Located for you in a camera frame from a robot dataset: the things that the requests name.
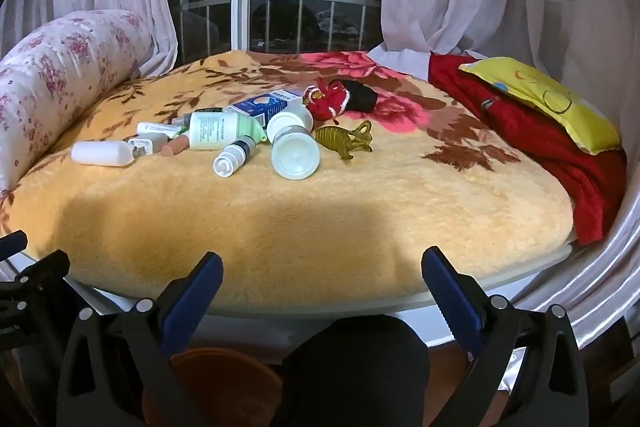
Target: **person's leg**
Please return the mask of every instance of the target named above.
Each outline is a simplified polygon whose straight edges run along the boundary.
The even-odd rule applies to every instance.
[[[284,361],[270,427],[421,427],[428,379],[428,348],[400,319],[341,319]]]

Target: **mattress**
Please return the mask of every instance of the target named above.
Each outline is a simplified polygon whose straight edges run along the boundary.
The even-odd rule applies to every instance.
[[[270,147],[229,178],[216,152],[149,155],[125,168],[76,164],[76,140],[125,139],[140,121],[274,89],[352,78],[378,92],[372,152],[352,160],[321,147],[315,174],[279,177]],[[129,80],[60,137],[2,204],[3,233],[22,229],[30,255],[55,249],[84,283],[157,296],[206,251],[225,276],[214,309],[260,311],[410,298],[425,292],[422,252],[439,246],[454,267],[497,280],[557,250],[572,229],[559,182],[445,93],[359,52],[229,52],[169,74]]]

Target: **red cloth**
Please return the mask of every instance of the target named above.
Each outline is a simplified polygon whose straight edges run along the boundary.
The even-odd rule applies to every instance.
[[[558,179],[574,200],[574,225],[581,245],[602,239],[625,195],[625,153],[607,151],[593,156],[581,151],[559,123],[458,69],[460,64],[475,61],[431,54],[429,83],[458,100]],[[493,103],[482,110],[485,100]]]

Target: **floral pillow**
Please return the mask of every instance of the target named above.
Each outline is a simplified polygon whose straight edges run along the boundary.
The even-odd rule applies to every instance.
[[[0,61],[0,190],[15,187],[102,94],[137,75],[151,34],[124,10],[74,12],[26,36]]]

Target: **green dinosaur toy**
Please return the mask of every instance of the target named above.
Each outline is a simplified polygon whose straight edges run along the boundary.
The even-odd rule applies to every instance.
[[[316,130],[316,141],[330,151],[337,152],[343,160],[353,159],[353,156],[349,154],[350,151],[373,152],[369,146],[371,140],[373,138],[371,137],[371,122],[369,120],[362,122],[353,131],[335,125],[328,125]]]

